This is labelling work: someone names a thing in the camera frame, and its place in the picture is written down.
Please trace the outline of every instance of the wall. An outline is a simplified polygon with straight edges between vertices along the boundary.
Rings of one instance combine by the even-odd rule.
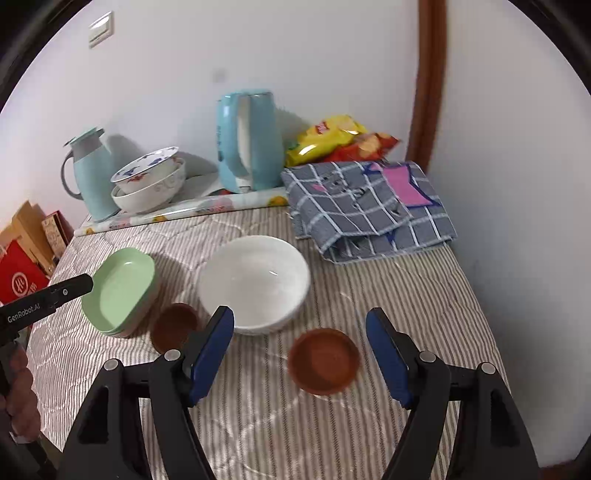
[[[192,173],[210,171],[216,100],[236,89],[270,88],[289,112],[287,134],[350,113],[408,138],[416,9],[408,0],[372,0],[362,14],[338,0],[93,0],[46,45],[0,113],[0,225],[27,198],[82,221],[84,204],[60,184],[62,145],[95,125],[122,165],[178,145],[193,155]],[[89,50],[88,25],[109,10],[115,35]],[[404,158],[404,145],[397,150]]]
[[[538,460],[591,433],[591,97],[506,0],[453,0],[430,176]]]

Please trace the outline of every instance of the green bowl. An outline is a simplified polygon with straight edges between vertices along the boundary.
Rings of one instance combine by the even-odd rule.
[[[154,260],[136,248],[122,248],[107,257],[92,280],[92,292],[82,297],[84,315],[105,335],[129,336],[157,293]]]

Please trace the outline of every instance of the gray plaid cloth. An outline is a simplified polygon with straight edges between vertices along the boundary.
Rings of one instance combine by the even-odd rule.
[[[415,163],[411,181],[432,205],[406,207],[383,175],[364,174],[374,162],[320,163],[286,168],[296,238],[312,237],[334,263],[409,254],[457,237],[431,183]]]

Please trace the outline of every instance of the human hand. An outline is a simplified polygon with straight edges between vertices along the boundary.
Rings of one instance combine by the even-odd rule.
[[[37,410],[37,396],[31,389],[33,375],[27,364],[27,354],[19,345],[10,359],[14,380],[8,398],[0,395],[0,410],[6,409],[12,417],[14,433],[32,442],[41,433],[41,416]]]

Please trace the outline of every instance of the small brown bowl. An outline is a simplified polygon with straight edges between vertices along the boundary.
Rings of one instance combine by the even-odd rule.
[[[173,348],[181,349],[189,333],[200,330],[197,311],[186,303],[173,303],[166,307],[150,331],[150,340],[156,351],[166,353]]]
[[[321,328],[295,341],[287,365],[298,387],[314,395],[332,395],[355,379],[359,351],[343,332]]]

